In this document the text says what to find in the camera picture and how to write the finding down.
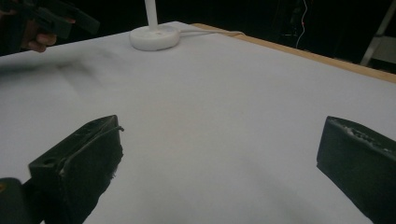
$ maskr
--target finger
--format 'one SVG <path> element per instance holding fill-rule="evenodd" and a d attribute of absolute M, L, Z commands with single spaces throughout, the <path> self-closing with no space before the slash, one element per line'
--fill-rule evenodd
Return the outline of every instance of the finger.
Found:
<path fill-rule="evenodd" d="M 29 49 L 29 42 L 35 40 L 37 35 L 38 25 L 34 21 L 26 22 L 26 29 L 23 34 L 21 47 L 23 49 Z"/>
<path fill-rule="evenodd" d="M 29 43 L 27 44 L 27 49 L 42 53 L 42 52 L 46 51 L 47 46 L 37 43 L 36 41 L 32 40 L 32 41 L 29 41 Z"/>
<path fill-rule="evenodd" d="M 71 19 L 71 18 L 64 18 L 67 22 L 69 23 L 76 23 L 75 19 Z"/>
<path fill-rule="evenodd" d="M 15 15 L 15 14 L 17 14 L 17 11 L 14 10 L 14 9 L 11 9 L 9 12 L 5 12 L 5 11 L 0 10 L 0 17 L 1 16 Z"/>
<path fill-rule="evenodd" d="M 52 46 L 56 43 L 55 34 L 38 34 L 35 40 L 42 45 Z"/>

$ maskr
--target white table surface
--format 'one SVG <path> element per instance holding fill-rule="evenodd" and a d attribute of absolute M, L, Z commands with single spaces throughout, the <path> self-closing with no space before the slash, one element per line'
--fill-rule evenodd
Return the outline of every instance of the white table surface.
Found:
<path fill-rule="evenodd" d="M 173 22 L 183 29 L 190 26 Z M 327 116 L 396 139 L 396 85 L 224 35 L 128 34 L 0 58 L 0 176 L 119 116 L 124 157 L 85 223 L 371 223 L 316 167 Z"/>

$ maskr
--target white cable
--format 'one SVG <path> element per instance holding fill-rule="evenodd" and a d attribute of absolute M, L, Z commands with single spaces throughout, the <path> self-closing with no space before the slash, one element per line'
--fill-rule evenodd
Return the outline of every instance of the white cable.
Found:
<path fill-rule="evenodd" d="M 297 39 L 296 48 L 298 48 L 298 44 L 300 43 L 300 39 L 305 33 L 304 17 L 305 17 L 306 11 L 308 11 L 308 6 L 306 5 L 305 0 L 303 0 L 303 1 L 304 1 L 304 6 L 305 6 L 305 12 L 304 12 L 303 16 L 301 17 L 301 25 L 303 26 L 303 32 L 300 34 L 300 36 Z"/>
<path fill-rule="evenodd" d="M 240 31 L 217 31 L 217 30 L 180 30 L 181 33 L 209 33 L 209 34 L 225 34 L 225 35 L 244 35 Z"/>

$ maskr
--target hand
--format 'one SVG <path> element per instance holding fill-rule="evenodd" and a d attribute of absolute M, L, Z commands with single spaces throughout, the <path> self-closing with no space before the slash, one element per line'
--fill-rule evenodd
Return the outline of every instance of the hand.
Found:
<path fill-rule="evenodd" d="M 41 31 L 34 21 L 26 23 L 26 29 L 23 35 L 21 47 L 36 52 L 44 52 L 48 46 L 56 43 L 55 34 L 47 34 Z"/>

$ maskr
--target wooden table edge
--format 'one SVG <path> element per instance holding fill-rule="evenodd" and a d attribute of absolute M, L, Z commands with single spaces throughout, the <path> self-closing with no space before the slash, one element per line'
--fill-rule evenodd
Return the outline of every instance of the wooden table edge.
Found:
<path fill-rule="evenodd" d="M 195 27 L 201 28 L 201 29 L 206 29 L 206 30 L 221 30 L 217 27 L 209 26 L 209 25 L 202 24 L 202 23 L 193 23 L 192 25 Z M 325 56 L 321 56 L 321 55 L 318 55 L 315 53 L 311 53 L 311 52 L 307 52 L 307 51 L 303 51 L 303 50 L 299 50 L 299 49 L 293 49 L 290 47 L 278 45 L 276 43 L 272 43 L 272 42 L 265 41 L 265 40 L 255 38 L 255 37 L 251 37 L 248 35 L 228 35 L 228 36 L 231 36 L 231 37 L 234 37 L 237 39 L 241 39 L 241 40 L 245 40 L 247 42 L 261 45 L 261 46 L 264 46 L 264 47 L 267 47 L 270 49 L 277 49 L 277 50 L 280 50 L 283 52 L 294 54 L 294 55 L 304 57 L 306 59 L 310 59 L 310 60 L 313 60 L 316 62 L 326 63 L 326 64 L 334 66 L 334 67 L 342 68 L 342 69 L 345 69 L 345 70 L 348 70 L 351 72 L 365 75 L 367 77 L 374 77 L 374 78 L 378 78 L 378 79 L 385 80 L 388 82 L 396 83 L 396 75 L 393 75 L 392 73 L 375 70 L 373 68 L 364 67 L 364 66 L 354 64 L 354 63 L 347 63 L 347 62 L 335 60 L 332 58 L 328 58 Z"/>

